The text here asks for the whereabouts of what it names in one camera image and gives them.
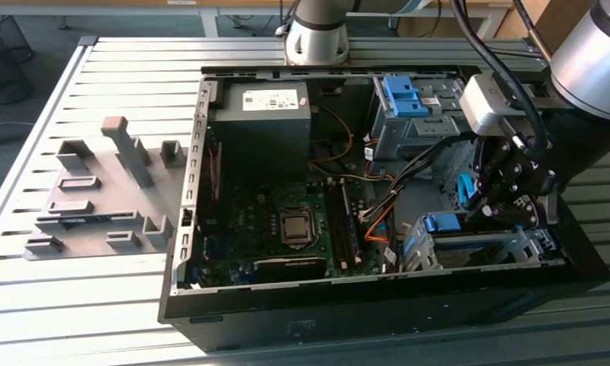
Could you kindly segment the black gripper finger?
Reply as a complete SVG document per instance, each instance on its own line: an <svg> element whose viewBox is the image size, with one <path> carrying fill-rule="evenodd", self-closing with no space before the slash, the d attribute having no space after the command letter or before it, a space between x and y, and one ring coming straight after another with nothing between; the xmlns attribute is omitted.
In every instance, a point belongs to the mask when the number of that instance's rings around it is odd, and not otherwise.
<svg viewBox="0 0 610 366"><path fill-rule="evenodd" d="M517 153L518 148L508 138L481 136L477 139L473 164L477 188L467 206L468 220L518 219L522 206L516 203L521 174Z"/></svg>
<svg viewBox="0 0 610 366"><path fill-rule="evenodd" d="M558 203L557 195L522 195L513 202L484 206L481 213L502 223L536 230L558 224Z"/></svg>

